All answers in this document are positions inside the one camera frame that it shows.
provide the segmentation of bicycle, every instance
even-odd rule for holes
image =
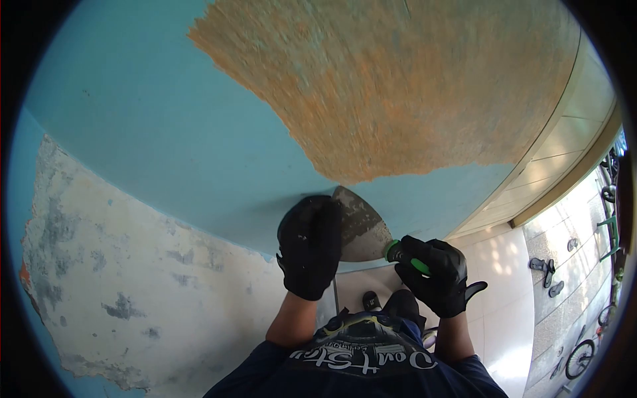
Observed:
[[[602,309],[598,315],[599,327],[595,331],[598,337],[598,344],[601,343],[602,334],[612,321],[617,307],[609,305]],[[592,339],[586,339],[579,343],[571,352],[566,360],[566,378],[569,380],[577,379],[588,368],[591,360],[595,356],[595,342]]]

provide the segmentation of flip-flop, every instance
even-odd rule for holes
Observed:
[[[547,267],[546,267],[546,275],[544,276],[544,288],[548,289],[551,286],[551,282],[553,281],[553,274],[555,273],[555,262],[553,261],[553,259],[550,259],[548,261]]]
[[[563,288],[564,288],[564,281],[560,281],[560,283],[556,284],[555,286],[551,286],[551,288],[548,290],[548,296],[551,298],[557,296],[558,294],[562,292]]]
[[[571,240],[568,241],[568,243],[566,244],[566,249],[569,252],[572,252],[574,248],[576,248],[577,246],[580,245],[580,240],[577,238],[573,238]]]
[[[555,367],[555,369],[553,370],[553,373],[551,373],[551,377],[550,379],[554,378],[555,376],[557,376],[559,374],[559,371],[562,370],[562,362],[564,362],[564,357],[561,357],[559,359],[559,362],[557,363],[557,366]]]
[[[537,257],[533,257],[531,261],[529,261],[529,268],[534,269],[536,271],[545,271],[547,267],[547,263],[544,260],[540,260]]]

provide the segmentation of bicycle wheel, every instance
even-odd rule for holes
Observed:
[[[601,310],[598,316],[599,326],[602,326],[602,327],[608,326],[610,321],[613,319],[613,315],[615,314],[615,308],[617,307],[611,304]]]
[[[575,347],[566,361],[566,377],[569,380],[578,378],[590,364],[595,355],[593,340],[584,340]]]

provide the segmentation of putty knife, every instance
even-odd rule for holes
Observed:
[[[429,267],[403,251],[400,241],[392,239],[387,225],[369,203],[339,185],[332,199],[343,206],[341,221],[341,261],[360,262],[385,258],[389,262],[411,264],[431,275]]]

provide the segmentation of gloved hand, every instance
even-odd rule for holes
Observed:
[[[341,258],[341,206],[329,196],[304,198],[283,217],[276,236],[285,288],[317,301],[334,279]]]
[[[464,254],[447,242],[432,239],[423,242],[409,235],[402,238],[403,251],[419,259],[431,272],[424,276],[412,265],[396,264],[394,269],[416,298],[440,318],[453,318],[467,309],[469,299],[487,288],[481,281],[467,286]]]

